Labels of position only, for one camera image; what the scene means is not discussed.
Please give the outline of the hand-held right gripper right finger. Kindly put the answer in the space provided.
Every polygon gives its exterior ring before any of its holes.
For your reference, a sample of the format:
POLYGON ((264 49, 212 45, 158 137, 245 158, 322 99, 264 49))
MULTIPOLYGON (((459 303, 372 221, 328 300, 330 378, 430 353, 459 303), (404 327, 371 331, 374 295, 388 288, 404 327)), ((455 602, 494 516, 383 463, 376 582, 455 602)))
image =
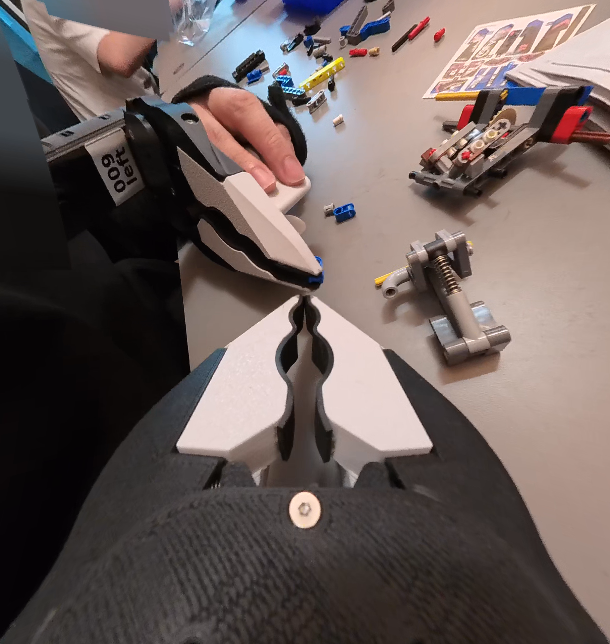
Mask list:
POLYGON ((354 476, 368 463, 433 448, 385 349, 322 300, 305 298, 315 394, 315 440, 324 463, 354 476))

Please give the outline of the pile of loose lego pieces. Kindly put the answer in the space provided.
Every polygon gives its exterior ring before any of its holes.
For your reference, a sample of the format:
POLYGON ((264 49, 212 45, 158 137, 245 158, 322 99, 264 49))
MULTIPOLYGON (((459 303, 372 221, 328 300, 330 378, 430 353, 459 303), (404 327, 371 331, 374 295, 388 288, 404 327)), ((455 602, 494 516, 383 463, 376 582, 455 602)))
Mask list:
POLYGON ((405 12, 417 1, 344 1, 328 15, 314 17, 297 33, 273 49, 259 46, 258 36, 245 43, 251 53, 240 62, 232 76, 246 86, 266 75, 268 83, 278 87, 286 101, 295 106, 309 104, 314 110, 313 95, 324 89, 335 91, 336 76, 347 68, 348 60, 393 60, 425 33, 430 16, 414 15, 407 25, 405 12))

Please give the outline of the person's left hand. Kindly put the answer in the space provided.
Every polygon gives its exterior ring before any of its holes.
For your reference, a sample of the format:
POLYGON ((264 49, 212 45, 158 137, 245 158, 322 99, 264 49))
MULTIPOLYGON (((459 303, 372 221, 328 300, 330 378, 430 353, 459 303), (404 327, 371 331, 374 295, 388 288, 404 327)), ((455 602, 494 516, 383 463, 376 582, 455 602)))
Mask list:
POLYGON ((221 87, 186 102, 212 144, 266 193, 272 193, 278 181, 296 187, 306 179, 287 128, 276 123, 252 93, 221 87))

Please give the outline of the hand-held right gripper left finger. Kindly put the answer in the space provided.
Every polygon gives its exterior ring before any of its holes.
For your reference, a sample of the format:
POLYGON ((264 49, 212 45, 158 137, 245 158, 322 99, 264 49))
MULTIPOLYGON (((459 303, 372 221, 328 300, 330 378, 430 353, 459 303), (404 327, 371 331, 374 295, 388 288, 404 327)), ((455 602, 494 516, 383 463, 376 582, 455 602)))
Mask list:
POLYGON ((306 299, 294 296, 230 342, 177 441, 186 455, 262 471, 288 461, 294 443, 293 383, 306 299))

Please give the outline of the open lego instruction booklet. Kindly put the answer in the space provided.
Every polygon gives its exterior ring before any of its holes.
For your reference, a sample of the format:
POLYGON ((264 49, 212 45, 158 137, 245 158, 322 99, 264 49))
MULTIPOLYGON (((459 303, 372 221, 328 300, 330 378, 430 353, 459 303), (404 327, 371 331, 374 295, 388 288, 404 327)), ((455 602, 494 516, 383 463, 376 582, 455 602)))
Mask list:
POLYGON ((506 75, 520 86, 592 86, 592 129, 610 131, 610 18, 506 75))

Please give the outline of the grey lego shock absorber assembly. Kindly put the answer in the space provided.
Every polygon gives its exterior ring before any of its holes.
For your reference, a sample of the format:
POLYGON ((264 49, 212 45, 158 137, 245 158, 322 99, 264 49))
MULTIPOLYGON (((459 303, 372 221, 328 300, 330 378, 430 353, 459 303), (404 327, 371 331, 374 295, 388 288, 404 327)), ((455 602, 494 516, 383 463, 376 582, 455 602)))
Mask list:
POLYGON ((507 327, 498 325, 488 306, 469 302, 461 282, 472 275, 473 248, 462 231, 440 230, 433 241, 415 241, 406 254, 406 266, 374 280, 387 300, 410 283, 418 293, 432 291, 443 314, 429 319, 448 365, 490 356, 511 342, 507 327))

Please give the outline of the multicoloured lego chassis assembly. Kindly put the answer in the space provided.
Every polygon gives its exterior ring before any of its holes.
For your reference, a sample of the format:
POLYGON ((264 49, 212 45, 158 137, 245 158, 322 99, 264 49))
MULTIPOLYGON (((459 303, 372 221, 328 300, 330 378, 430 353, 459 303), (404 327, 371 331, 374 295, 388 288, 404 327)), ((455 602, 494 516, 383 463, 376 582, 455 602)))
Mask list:
POLYGON ((435 101, 467 101, 458 121, 443 122, 450 137, 420 158, 409 178, 425 187, 479 197, 484 184, 536 144, 610 144, 610 132, 591 129, 591 86, 507 86, 440 92, 435 101))

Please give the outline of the colourful sticker sheet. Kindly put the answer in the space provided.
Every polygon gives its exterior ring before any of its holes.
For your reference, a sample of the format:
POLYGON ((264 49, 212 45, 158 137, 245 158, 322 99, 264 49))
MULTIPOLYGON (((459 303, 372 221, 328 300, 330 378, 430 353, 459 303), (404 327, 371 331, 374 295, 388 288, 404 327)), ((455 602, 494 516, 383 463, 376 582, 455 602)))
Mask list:
POLYGON ((574 37, 595 6, 583 4, 476 26, 423 99, 503 88, 507 73, 574 37))

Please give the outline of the clear plastic bag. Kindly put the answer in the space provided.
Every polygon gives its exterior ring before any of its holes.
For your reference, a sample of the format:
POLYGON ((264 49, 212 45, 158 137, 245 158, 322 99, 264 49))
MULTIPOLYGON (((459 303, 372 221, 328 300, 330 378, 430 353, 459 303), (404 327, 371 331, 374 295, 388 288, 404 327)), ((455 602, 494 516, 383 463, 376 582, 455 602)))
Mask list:
POLYGON ((173 37, 187 46, 195 46, 209 31, 220 1, 169 1, 173 37))

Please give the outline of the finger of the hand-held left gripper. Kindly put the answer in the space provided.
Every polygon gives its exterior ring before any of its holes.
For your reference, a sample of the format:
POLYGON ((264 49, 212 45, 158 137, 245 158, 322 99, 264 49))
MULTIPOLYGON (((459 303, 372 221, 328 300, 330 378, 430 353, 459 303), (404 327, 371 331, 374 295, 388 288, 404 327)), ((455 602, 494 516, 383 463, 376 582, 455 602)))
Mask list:
POLYGON ((306 177, 296 187, 278 182, 266 194, 248 173, 225 178, 219 183, 219 235, 260 266, 295 276, 316 275, 318 262, 302 236, 305 224, 287 213, 310 188, 306 177))
POLYGON ((288 286, 301 294, 310 294, 309 276, 295 276, 283 269, 269 269, 255 263, 244 251, 230 246, 205 220, 197 224, 199 243, 204 252, 231 270, 263 279, 274 284, 288 286))

